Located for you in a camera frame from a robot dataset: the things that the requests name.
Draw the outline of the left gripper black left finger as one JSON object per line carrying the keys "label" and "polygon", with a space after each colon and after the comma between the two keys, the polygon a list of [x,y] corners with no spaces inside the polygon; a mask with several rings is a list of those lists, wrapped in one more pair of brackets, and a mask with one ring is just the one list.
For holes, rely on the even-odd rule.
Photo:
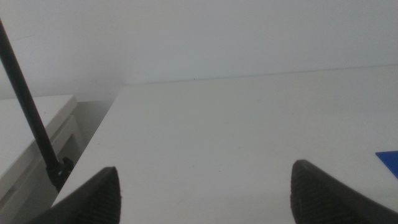
{"label": "left gripper black left finger", "polygon": [[105,167],[28,224],[118,224],[121,189],[115,167]]}

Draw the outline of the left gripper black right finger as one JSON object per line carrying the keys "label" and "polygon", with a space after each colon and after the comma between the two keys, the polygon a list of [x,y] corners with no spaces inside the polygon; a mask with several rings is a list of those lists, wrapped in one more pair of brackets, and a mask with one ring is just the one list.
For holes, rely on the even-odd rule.
{"label": "left gripper black right finger", "polygon": [[290,209],[295,223],[397,224],[397,212],[306,160],[297,160],[292,166]]}

